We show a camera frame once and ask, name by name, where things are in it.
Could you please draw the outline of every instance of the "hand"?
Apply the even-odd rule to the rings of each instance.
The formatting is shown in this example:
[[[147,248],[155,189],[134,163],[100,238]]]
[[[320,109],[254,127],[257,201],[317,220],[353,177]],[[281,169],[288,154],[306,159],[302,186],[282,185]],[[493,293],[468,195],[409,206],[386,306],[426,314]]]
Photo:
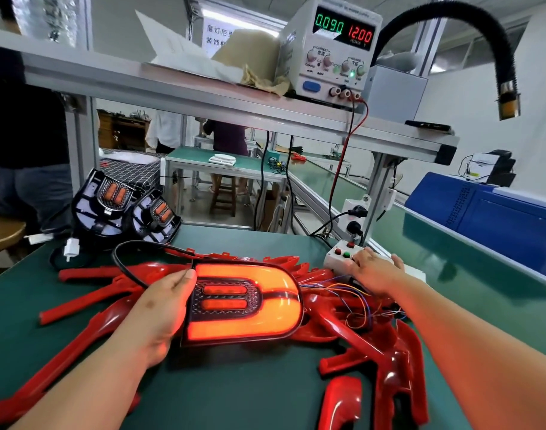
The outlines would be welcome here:
[[[151,284],[108,342],[118,351],[145,352],[148,368],[160,363],[183,324],[187,299],[196,282],[195,270],[187,270]]]
[[[372,249],[364,248],[348,261],[348,273],[372,293],[394,297],[398,284],[405,282],[410,276],[404,273],[403,260],[397,255],[392,255],[391,258],[394,264],[377,256]]]

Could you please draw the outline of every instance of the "checkered cloth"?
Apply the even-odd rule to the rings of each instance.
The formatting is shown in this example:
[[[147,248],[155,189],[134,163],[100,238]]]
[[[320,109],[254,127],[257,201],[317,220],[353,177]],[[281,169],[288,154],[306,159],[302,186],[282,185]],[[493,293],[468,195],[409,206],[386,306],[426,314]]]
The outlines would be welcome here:
[[[103,151],[104,154],[107,155],[108,153],[119,150],[103,149]],[[166,156],[166,154],[164,153],[156,152],[131,152],[144,153],[145,155],[150,155],[158,158]],[[144,191],[149,191],[150,189],[159,186],[159,161],[151,163],[150,165],[134,165],[133,163],[126,163],[102,158],[100,160],[100,165],[102,171],[104,171],[107,176],[110,176],[111,178],[125,184],[142,188]]]

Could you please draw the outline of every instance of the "left hand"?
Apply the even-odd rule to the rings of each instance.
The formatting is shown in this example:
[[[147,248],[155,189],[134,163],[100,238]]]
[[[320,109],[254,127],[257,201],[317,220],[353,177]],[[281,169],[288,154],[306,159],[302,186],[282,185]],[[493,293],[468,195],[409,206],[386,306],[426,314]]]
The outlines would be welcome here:
[[[195,270],[168,274],[149,286],[108,340],[118,351],[144,352],[147,367],[160,363],[183,324]]]

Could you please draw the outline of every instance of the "window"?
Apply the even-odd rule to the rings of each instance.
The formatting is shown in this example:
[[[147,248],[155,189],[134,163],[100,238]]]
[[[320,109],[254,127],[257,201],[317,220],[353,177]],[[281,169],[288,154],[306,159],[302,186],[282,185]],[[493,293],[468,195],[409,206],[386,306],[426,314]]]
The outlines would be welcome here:
[[[520,39],[522,39],[522,35],[526,30],[526,25],[527,22],[509,27],[506,30],[512,51],[518,48]],[[434,57],[430,74],[460,70],[493,62],[494,57],[490,45],[484,37],[479,37],[472,39],[470,42],[438,51]]]

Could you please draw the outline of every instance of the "person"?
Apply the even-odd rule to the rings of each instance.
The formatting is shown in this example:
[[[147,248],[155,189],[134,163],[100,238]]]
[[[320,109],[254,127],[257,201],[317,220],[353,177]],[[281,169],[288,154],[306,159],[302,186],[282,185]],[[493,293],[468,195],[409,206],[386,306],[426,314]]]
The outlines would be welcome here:
[[[226,122],[217,122],[208,120],[203,125],[203,131],[206,135],[211,136],[213,133],[213,150],[222,153],[233,153],[236,155],[249,156],[247,144],[245,143],[245,127],[240,125],[228,124]],[[212,187],[209,190],[213,191],[213,187],[217,184],[218,175],[212,173]],[[247,194],[247,178],[239,178],[238,196]]]
[[[19,33],[11,0],[0,0],[8,31]],[[70,224],[73,193],[61,96],[25,84],[19,55],[0,49],[0,216],[27,223],[27,232]]]
[[[170,153],[179,146],[183,115],[156,110],[146,134],[146,142],[155,152]]]
[[[370,249],[348,261],[368,291],[405,310],[476,430],[546,429],[546,356],[460,308]],[[13,427],[115,430],[146,368],[161,362],[183,323],[193,270],[154,283],[97,351]]]

